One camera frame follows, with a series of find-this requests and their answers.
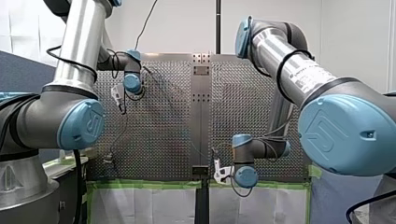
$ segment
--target gray fabric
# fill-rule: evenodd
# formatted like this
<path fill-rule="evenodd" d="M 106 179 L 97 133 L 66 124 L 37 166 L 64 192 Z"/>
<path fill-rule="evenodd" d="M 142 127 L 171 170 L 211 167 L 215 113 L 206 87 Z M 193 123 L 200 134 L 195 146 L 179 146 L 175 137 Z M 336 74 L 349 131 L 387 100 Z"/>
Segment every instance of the gray fabric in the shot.
<path fill-rule="evenodd" d="M 305 224 L 306 190 L 255 188 L 247 198 L 210 189 L 210 223 Z M 194 224 L 195 189 L 97 189 L 93 224 Z"/>
<path fill-rule="evenodd" d="M 375 196 L 396 190 L 396 179 L 384 175 Z M 370 224 L 396 223 L 396 197 L 390 197 L 370 204 Z"/>
<path fill-rule="evenodd" d="M 275 224 L 306 223 L 306 193 L 296 189 L 276 191 Z"/>
<path fill-rule="evenodd" d="M 92 223 L 124 224 L 134 222 L 134 191 L 99 189 L 92 195 Z"/>
<path fill-rule="evenodd" d="M 210 223 L 238 223 L 240 198 L 232 189 L 209 190 Z"/>
<path fill-rule="evenodd" d="M 94 224 L 193 224 L 195 189 L 98 189 L 92 195 Z"/>
<path fill-rule="evenodd" d="M 154 224 L 194 224 L 195 189 L 155 189 L 152 201 Z"/>
<path fill-rule="evenodd" d="M 321 179 L 312 179 L 311 224 L 347 224 L 348 207 L 373 197 L 381 179 L 322 172 Z"/>
<path fill-rule="evenodd" d="M 306 190 L 255 188 L 246 198 L 232 189 L 211 189 L 210 223 L 305 224 Z"/>
<path fill-rule="evenodd" d="M 249 197 L 242 199 L 238 223 L 262 224 L 264 220 L 274 220 L 276 191 L 277 189 L 254 189 Z"/>

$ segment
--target black cable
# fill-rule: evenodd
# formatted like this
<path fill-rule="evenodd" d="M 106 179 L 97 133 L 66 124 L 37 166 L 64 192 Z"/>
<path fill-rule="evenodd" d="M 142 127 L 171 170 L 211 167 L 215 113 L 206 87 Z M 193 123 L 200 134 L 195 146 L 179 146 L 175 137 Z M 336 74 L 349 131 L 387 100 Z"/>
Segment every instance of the black cable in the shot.
<path fill-rule="evenodd" d="M 155 0 L 154 3 L 152 4 L 151 10 L 149 11 L 148 16 L 146 17 L 145 24 L 143 25 L 143 29 L 142 29 L 142 31 L 140 32 L 140 35 L 139 35 L 139 36 L 137 37 L 137 39 L 136 39 L 136 45 L 134 46 L 134 50 L 137 50 L 137 46 L 139 45 L 140 36 L 142 36 L 142 34 L 145 32 L 146 25 L 148 24 L 148 21 L 149 21 L 149 17 L 151 16 L 151 13 L 152 13 L 152 11 L 154 10 L 155 5 L 157 4 L 157 2 L 158 2 L 158 0 Z"/>
<path fill-rule="evenodd" d="M 367 199 L 365 201 L 362 201 L 360 203 L 356 203 L 355 205 L 352 205 L 350 208 L 348 208 L 346 210 L 346 220 L 350 224 L 352 224 L 352 219 L 350 218 L 350 214 L 353 211 L 355 211 L 356 209 L 358 209 L 358 208 L 360 208 L 360 207 L 362 207 L 362 206 L 364 206 L 366 204 L 374 203 L 374 202 L 377 202 L 377 201 L 380 201 L 380 200 L 383 200 L 383 199 L 386 199 L 386 198 L 389 198 L 389 197 L 392 197 L 392 196 L 395 196 L 395 195 L 396 195 L 396 190 L 388 192 L 388 193 L 385 193 L 385 194 L 381 194 L 381 195 L 375 196 L 375 197 L 373 197 L 371 199 Z"/>
<path fill-rule="evenodd" d="M 285 93 L 285 91 L 283 90 L 282 85 L 280 84 L 280 77 L 282 75 L 282 70 L 283 70 L 283 66 L 285 66 L 285 63 L 288 61 L 288 59 L 290 59 L 292 56 L 296 55 L 297 53 L 304 53 L 309 59 L 312 59 L 312 55 L 311 53 L 306 50 L 306 49 L 296 49 L 293 52 L 287 54 L 282 62 L 279 64 L 279 67 L 277 68 L 276 71 L 276 85 L 277 88 L 279 89 L 280 93 L 282 94 L 282 96 L 287 99 L 289 102 L 293 103 L 294 102 L 289 98 L 289 96 Z"/>
<path fill-rule="evenodd" d="M 241 198 L 246 198 L 246 197 L 248 197 L 248 196 L 250 195 L 251 191 L 253 191 L 253 188 L 250 188 L 249 191 L 248 191 L 248 193 L 245 194 L 245 195 L 239 193 L 239 192 L 236 190 L 236 188 L 233 186 L 233 182 L 235 181 L 235 178 L 233 178 L 233 167 L 231 167 L 231 169 L 230 169 L 230 174 L 228 175 L 228 177 L 231 178 L 231 188 L 233 188 L 233 192 L 235 192 L 236 195 L 238 195 L 238 196 L 241 197 Z"/>
<path fill-rule="evenodd" d="M 384 96 L 395 97 L 396 96 L 396 92 L 385 93 Z"/>
<path fill-rule="evenodd" d="M 248 23 L 248 29 L 249 29 L 248 38 L 247 38 L 247 40 L 248 40 L 247 45 L 250 46 L 250 49 L 249 49 L 250 61 L 251 61 L 251 63 L 253 64 L 253 67 L 254 67 L 260 74 L 262 74 L 262 75 L 265 76 L 265 77 L 271 77 L 269 74 L 264 73 L 264 72 L 259 68 L 259 66 L 257 66 L 256 62 L 254 61 L 254 55 L 253 55 L 253 36 L 252 36 L 252 28 L 251 28 L 252 18 L 251 18 L 251 16 L 248 17 L 247 23 Z"/>
<path fill-rule="evenodd" d="M 120 71 L 120 58 L 116 51 L 112 49 L 107 49 L 107 50 L 113 53 L 113 55 L 111 55 L 111 63 L 113 65 L 113 70 L 111 71 L 111 77 L 113 77 L 113 79 L 116 79 L 119 76 L 119 71 Z"/>
<path fill-rule="evenodd" d="M 96 82 L 96 80 L 98 79 L 98 74 L 96 73 L 96 71 L 93 68 L 89 67 L 88 65 L 82 64 L 82 63 L 78 63 L 78 62 L 75 62 L 75 61 L 72 61 L 72 60 L 69 60 L 69 59 L 61 58 L 58 55 L 52 53 L 52 51 L 54 51 L 56 49 L 60 49 L 61 47 L 62 47 L 62 45 L 60 45 L 58 47 L 51 48 L 51 49 L 47 49 L 48 55 L 53 57 L 53 58 L 56 58 L 56 59 L 58 59 L 58 60 L 60 60 L 62 62 L 70 63 L 70 64 L 73 64 L 73 65 L 77 65 L 77 66 L 80 66 L 82 68 L 85 68 L 85 69 L 89 70 L 92 73 L 93 82 Z"/>
<path fill-rule="evenodd" d="M 143 99 L 143 97 L 145 97 L 145 94 L 146 94 L 146 87 L 143 86 L 142 87 L 142 92 L 140 93 L 140 95 L 138 95 L 139 96 L 138 98 L 134 99 L 128 94 L 126 94 L 126 97 L 128 97 L 132 101 L 140 101 L 141 99 Z"/>
<path fill-rule="evenodd" d="M 81 215 L 81 204 L 82 204 L 82 165 L 81 165 L 81 157 L 79 155 L 79 151 L 77 149 L 74 149 L 73 153 L 75 156 L 76 170 L 77 170 L 77 204 L 76 204 L 76 213 L 73 224 L 78 224 Z"/>

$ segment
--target robotic arm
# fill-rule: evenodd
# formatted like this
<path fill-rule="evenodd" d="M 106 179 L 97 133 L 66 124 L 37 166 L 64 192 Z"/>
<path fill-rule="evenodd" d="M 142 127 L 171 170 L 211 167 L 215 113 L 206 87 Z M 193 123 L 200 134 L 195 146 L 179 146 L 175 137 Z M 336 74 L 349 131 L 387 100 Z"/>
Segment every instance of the robotic arm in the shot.
<path fill-rule="evenodd" d="M 83 149 L 99 138 L 104 109 L 93 90 L 97 69 L 124 71 L 124 89 L 142 91 L 138 52 L 110 55 L 102 44 L 105 19 L 120 0 L 45 2 L 67 21 L 54 79 L 41 94 L 0 92 L 0 217 L 5 223 L 58 223 L 58 184 L 48 180 L 38 149 Z"/>
<path fill-rule="evenodd" d="M 396 168 L 395 100 L 352 77 L 335 77 L 311 59 L 301 30 L 288 23 L 241 22 L 236 54 L 265 69 L 278 86 L 270 126 L 284 136 L 290 107 L 300 109 L 298 131 L 308 157 L 339 175 L 374 176 Z M 258 181 L 254 159 L 286 156 L 289 147 L 253 138 L 233 137 L 233 178 L 243 188 Z"/>

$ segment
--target stainless steel surface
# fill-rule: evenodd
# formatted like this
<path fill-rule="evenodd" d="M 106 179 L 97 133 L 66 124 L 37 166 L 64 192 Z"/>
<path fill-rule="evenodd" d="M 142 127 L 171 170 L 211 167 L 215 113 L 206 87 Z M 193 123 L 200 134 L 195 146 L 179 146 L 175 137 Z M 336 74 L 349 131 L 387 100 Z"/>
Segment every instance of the stainless steel surface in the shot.
<path fill-rule="evenodd" d="M 286 35 L 276 29 L 268 28 L 253 38 L 255 62 L 276 79 L 276 71 L 283 58 L 293 52 L 295 47 L 288 44 Z M 317 88 L 336 79 L 317 63 L 302 53 L 292 56 L 285 63 L 281 74 L 281 85 L 285 93 L 297 106 Z"/>
<path fill-rule="evenodd" d="M 2 224 L 58 224 L 59 223 L 59 184 L 50 181 L 46 190 L 26 198 L 11 206 L 0 204 Z"/>
<path fill-rule="evenodd" d="M 211 63 L 209 148 L 215 147 L 219 151 L 221 165 L 228 166 L 233 162 L 231 142 L 234 134 L 262 136 L 267 133 L 276 84 L 271 78 L 257 73 L 248 60 L 239 60 L 231 55 L 213 55 Z M 310 161 L 300 146 L 297 121 L 298 111 L 295 110 L 288 131 L 291 144 L 288 157 L 280 158 L 277 162 L 255 160 L 260 179 L 307 181 Z"/>
<path fill-rule="evenodd" d="M 152 74 L 142 69 L 145 97 L 138 102 L 128 100 L 125 116 L 110 96 L 123 73 L 116 80 L 111 72 L 99 73 L 95 87 L 106 111 L 106 126 L 94 146 L 98 155 L 90 161 L 89 179 L 191 179 L 191 153 L 199 150 L 191 141 L 192 55 L 142 56 L 142 65 Z M 113 163 L 105 163 L 111 147 Z"/>
<path fill-rule="evenodd" d="M 60 56 L 95 69 L 108 11 L 107 0 L 73 1 L 67 19 Z M 58 62 L 53 81 L 48 85 L 65 85 L 93 92 L 92 72 Z"/>
<path fill-rule="evenodd" d="M 38 156 L 0 162 L 0 210 L 46 191 L 47 184 Z"/>
<path fill-rule="evenodd" d="M 291 112 L 291 103 L 286 100 L 278 89 L 275 90 L 274 98 L 270 107 L 270 115 L 268 118 L 267 132 L 277 130 L 287 122 Z M 269 134 L 269 136 L 284 136 L 288 132 L 289 125 L 277 132 Z"/>
<path fill-rule="evenodd" d="M 106 110 L 106 127 L 94 147 L 97 157 L 90 161 L 90 180 L 190 180 L 193 164 L 212 163 L 210 148 L 231 144 L 236 133 L 266 133 L 274 81 L 259 75 L 249 61 L 203 55 L 144 54 L 143 65 L 153 74 L 142 70 L 147 93 L 139 102 L 127 102 L 127 116 L 120 114 L 109 91 L 120 83 L 122 73 L 113 80 L 111 72 L 100 72 L 96 88 Z M 195 76 L 193 67 L 202 66 L 203 60 L 209 76 Z M 290 155 L 276 163 L 256 161 L 261 179 L 308 178 L 309 160 L 298 141 L 297 114 L 289 128 Z M 111 151 L 112 161 L 105 162 Z M 219 153 L 221 162 L 230 165 L 231 148 L 223 145 Z"/>
<path fill-rule="evenodd" d="M 107 47 L 105 46 L 105 44 L 102 43 L 99 48 L 98 63 L 104 63 L 105 61 L 109 60 L 109 58 L 110 54 L 107 51 Z"/>

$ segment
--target end effector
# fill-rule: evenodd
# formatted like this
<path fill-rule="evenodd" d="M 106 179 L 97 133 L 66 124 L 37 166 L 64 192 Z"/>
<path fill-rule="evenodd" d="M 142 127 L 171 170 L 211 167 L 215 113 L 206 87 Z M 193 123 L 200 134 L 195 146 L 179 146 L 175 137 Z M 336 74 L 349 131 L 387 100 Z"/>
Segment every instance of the end effector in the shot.
<path fill-rule="evenodd" d="M 233 136 L 233 179 L 242 188 L 256 186 L 259 177 L 254 169 L 254 159 L 274 159 L 286 157 L 290 153 L 290 143 L 286 139 L 271 137 L 253 138 L 250 134 Z"/>

